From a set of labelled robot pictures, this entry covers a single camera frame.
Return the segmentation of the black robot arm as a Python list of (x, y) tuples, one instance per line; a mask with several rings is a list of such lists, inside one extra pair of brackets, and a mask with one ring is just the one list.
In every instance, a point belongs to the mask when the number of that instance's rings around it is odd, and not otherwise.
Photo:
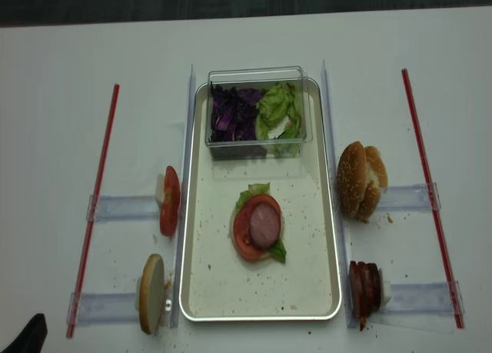
[(40, 353), (48, 334), (45, 315), (38, 313), (32, 317), (18, 337), (3, 353)]

